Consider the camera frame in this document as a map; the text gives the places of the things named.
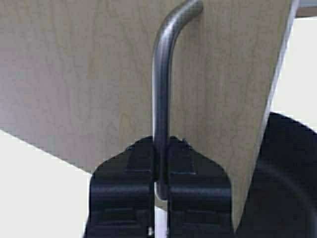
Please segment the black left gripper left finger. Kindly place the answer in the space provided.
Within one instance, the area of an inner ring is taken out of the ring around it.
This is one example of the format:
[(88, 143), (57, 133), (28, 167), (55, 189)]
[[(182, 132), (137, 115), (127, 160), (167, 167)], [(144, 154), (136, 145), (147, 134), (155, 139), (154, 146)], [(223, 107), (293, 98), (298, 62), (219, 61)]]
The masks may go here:
[(151, 136), (93, 172), (85, 238), (155, 237), (154, 148)]

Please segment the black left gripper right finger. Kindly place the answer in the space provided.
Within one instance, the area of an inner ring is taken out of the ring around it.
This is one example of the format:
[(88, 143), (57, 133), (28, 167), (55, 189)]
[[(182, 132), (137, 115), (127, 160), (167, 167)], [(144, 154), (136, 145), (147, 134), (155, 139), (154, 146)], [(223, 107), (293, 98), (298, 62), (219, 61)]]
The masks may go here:
[(218, 163), (173, 136), (167, 153), (169, 238), (232, 238), (231, 182)]

